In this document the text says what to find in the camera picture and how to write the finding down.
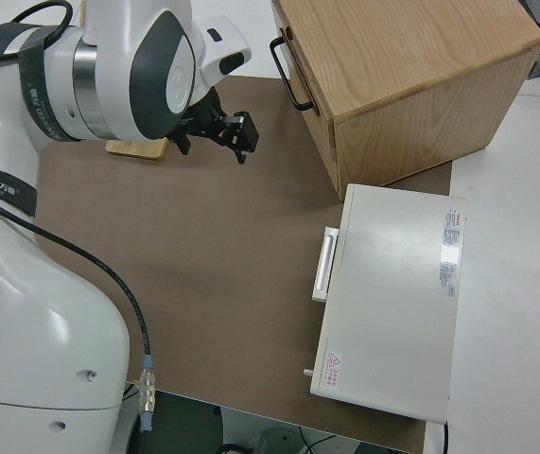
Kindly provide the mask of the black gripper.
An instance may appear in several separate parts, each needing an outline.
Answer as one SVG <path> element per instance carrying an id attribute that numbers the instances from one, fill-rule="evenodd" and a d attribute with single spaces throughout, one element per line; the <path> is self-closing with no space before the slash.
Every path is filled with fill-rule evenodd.
<path id="1" fill-rule="evenodd" d="M 220 98 L 215 88 L 198 102 L 188 107 L 177 126 L 168 134 L 168 141 L 175 144 L 182 155 L 187 155 L 191 144 L 188 135 L 208 138 L 229 148 L 239 164 L 244 165 L 247 156 L 256 149 L 259 133 L 247 112 L 235 113 L 236 125 L 226 129 L 222 118 Z"/>

